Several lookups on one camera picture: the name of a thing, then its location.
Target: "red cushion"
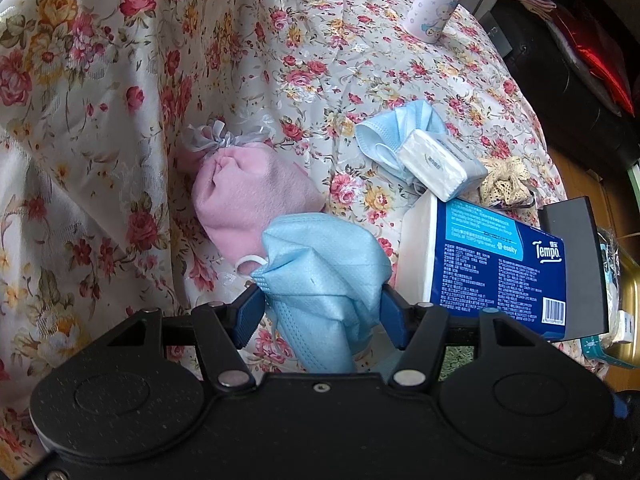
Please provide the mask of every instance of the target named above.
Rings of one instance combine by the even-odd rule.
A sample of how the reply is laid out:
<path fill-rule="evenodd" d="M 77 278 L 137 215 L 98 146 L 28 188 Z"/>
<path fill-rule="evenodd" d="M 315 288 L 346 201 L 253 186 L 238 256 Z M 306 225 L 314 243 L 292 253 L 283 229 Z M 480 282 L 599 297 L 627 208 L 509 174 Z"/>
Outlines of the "red cushion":
<path fill-rule="evenodd" d="M 564 9 L 553 10 L 551 18 L 578 56 L 591 69 L 591 73 L 603 80 L 611 98 L 634 116 L 634 105 L 625 79 L 618 71 L 614 59 L 607 55 L 596 31 L 588 24 L 576 20 Z"/>

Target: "surgical mask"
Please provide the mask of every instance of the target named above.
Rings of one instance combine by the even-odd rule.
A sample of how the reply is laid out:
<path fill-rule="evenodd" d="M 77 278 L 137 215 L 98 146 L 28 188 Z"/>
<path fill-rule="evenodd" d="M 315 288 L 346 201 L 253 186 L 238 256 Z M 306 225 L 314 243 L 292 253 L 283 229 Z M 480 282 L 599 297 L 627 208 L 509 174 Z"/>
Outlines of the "surgical mask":
<path fill-rule="evenodd" d="M 398 150 L 416 129 L 447 133 L 447 127 L 433 107 L 427 101 L 418 100 L 356 124 L 356 140 L 362 153 L 371 160 L 405 183 L 413 184 L 416 178 L 398 159 Z"/>
<path fill-rule="evenodd" d="M 262 233 L 268 259 L 252 279 L 268 299 L 267 315 L 306 370 L 354 372 L 380 322 L 380 293 L 391 264 L 363 227 L 324 213 L 279 216 Z"/>

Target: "tempo logo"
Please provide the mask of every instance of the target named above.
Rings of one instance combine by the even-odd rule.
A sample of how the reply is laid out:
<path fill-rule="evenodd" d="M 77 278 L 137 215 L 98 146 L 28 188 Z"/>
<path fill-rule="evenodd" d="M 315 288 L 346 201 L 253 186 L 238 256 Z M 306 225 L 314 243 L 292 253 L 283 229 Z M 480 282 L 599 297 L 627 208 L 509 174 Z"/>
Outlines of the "tempo logo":
<path fill-rule="evenodd" d="M 543 247 L 542 241 L 539 240 L 532 242 L 532 245 L 536 247 L 536 257 L 540 260 L 541 264 L 551 264 L 562 261 L 558 249 L 558 242 L 549 242 L 549 247 Z"/>

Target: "barcode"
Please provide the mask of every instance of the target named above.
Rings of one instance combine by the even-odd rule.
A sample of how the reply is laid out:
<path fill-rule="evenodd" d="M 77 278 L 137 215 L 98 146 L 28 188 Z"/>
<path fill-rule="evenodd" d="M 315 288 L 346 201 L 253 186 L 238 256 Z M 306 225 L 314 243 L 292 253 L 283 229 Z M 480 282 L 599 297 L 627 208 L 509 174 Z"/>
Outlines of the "barcode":
<path fill-rule="evenodd" d="M 564 326 L 564 301 L 542 298 L 542 322 Z"/>

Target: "blue gripper pad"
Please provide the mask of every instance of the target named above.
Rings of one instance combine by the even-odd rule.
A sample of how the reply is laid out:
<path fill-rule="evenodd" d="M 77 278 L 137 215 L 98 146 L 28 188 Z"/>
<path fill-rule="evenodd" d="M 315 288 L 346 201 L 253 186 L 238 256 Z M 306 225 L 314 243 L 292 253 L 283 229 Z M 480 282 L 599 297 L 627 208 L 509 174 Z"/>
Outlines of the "blue gripper pad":
<path fill-rule="evenodd" d="M 406 326 L 406 310 L 402 308 L 399 302 L 406 304 L 404 299 L 388 285 L 382 287 L 380 323 L 382 323 L 394 346 L 404 350 L 409 344 L 410 335 Z"/>
<path fill-rule="evenodd" d="M 234 305 L 239 304 L 236 325 L 231 331 L 231 339 L 236 348 L 244 348 L 249 343 L 264 316 L 265 301 L 263 291 L 257 286 L 248 288 L 234 301 Z"/>

